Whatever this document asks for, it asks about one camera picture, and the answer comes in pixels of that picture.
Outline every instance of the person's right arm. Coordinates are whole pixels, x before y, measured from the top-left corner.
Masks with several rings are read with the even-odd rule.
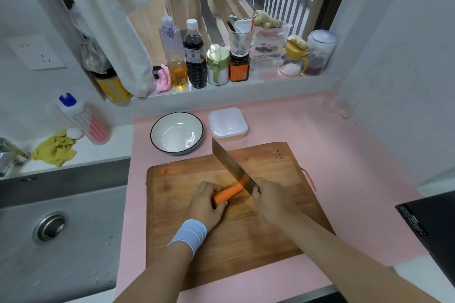
[[[283,231],[335,284],[349,303],[438,301],[301,213],[279,183],[258,178],[253,199],[259,213]]]

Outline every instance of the cutting board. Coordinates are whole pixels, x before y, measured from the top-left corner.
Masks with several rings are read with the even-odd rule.
[[[281,183],[300,211],[333,232],[287,143],[256,145],[229,153],[253,177]],[[147,267],[163,253],[185,221],[193,191],[202,181],[224,188],[236,184],[214,155],[147,170]],[[182,291],[301,253],[287,237],[260,217],[252,197],[243,190],[229,201],[219,225],[198,249]]]

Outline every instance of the person's left arm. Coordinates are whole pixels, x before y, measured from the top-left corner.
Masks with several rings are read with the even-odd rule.
[[[188,207],[187,219],[200,221],[210,232],[220,221],[227,202],[212,207],[213,192],[221,187],[202,182],[194,191]],[[168,245],[163,255],[136,278],[114,303],[174,303],[177,301],[183,279],[193,258],[193,250],[184,241]]]

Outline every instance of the outlet plate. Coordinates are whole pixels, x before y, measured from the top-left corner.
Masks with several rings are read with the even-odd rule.
[[[43,35],[9,37],[5,42],[30,70],[65,67]]]

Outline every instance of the faucet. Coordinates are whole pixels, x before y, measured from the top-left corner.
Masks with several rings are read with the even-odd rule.
[[[6,175],[12,164],[24,165],[30,158],[28,152],[21,150],[5,138],[0,138],[0,178]]]

